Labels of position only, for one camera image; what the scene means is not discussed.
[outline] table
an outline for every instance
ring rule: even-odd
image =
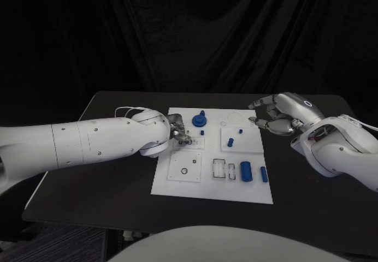
[[[98,92],[81,120],[120,106],[244,109],[263,94]],[[305,96],[326,117],[354,112],[339,96]],[[259,118],[269,119],[264,110]],[[378,255],[378,194],[349,176],[322,176],[290,148],[293,136],[261,131],[273,205],[152,195],[158,159],[140,154],[48,173],[23,213],[59,222],[158,233],[223,225],[285,236],[347,253]]]

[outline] white board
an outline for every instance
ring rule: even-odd
[[[204,127],[195,127],[192,124],[192,118],[199,114],[201,110],[205,111],[208,124]],[[171,108],[169,114],[182,115],[185,129],[186,131],[189,130],[188,134],[201,142],[198,145],[191,145],[186,147],[176,144],[178,141],[175,139],[169,141],[169,148],[159,156],[152,194],[273,204],[270,182],[263,182],[260,172],[260,167],[266,166],[260,130],[259,127],[248,121],[248,117],[256,116],[254,110]],[[244,130],[241,136],[234,138],[236,145],[241,144],[241,140],[244,140],[246,143],[253,143],[253,145],[261,144],[261,148],[259,148],[259,150],[253,149],[253,153],[223,151],[223,128],[236,128],[236,130]],[[169,180],[171,155],[173,151],[201,153],[201,182]],[[225,160],[225,178],[214,178],[214,159]],[[251,162],[251,182],[243,182],[241,180],[240,163],[243,161]],[[236,165],[237,179],[234,181],[228,179],[228,164]],[[175,170],[182,170],[182,168],[184,165],[173,167]]]

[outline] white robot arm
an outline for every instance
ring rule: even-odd
[[[145,110],[114,117],[32,127],[0,127],[0,194],[38,173],[133,155],[156,157],[171,138],[191,141],[182,116]]]
[[[326,177],[348,173],[378,192],[378,140],[347,115],[325,118],[318,107],[302,96],[282,93],[250,105],[267,105],[273,121],[250,117],[250,121],[279,135],[303,134],[292,140],[292,147],[306,157],[315,170]]]

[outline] white cable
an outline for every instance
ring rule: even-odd
[[[348,116],[348,115],[341,115],[341,116],[347,117],[348,120],[358,122],[361,125],[364,125],[364,126],[368,127],[370,129],[378,131],[378,128],[377,128],[377,127],[374,127],[374,126],[368,125],[368,124],[362,123],[358,119],[352,118],[351,116]]]
[[[139,109],[139,110],[150,110],[149,108],[142,108],[142,107],[133,107],[133,106],[122,106],[120,108],[116,109],[114,111],[114,117],[117,117],[117,110],[122,109],[122,108],[130,108],[132,109]]]

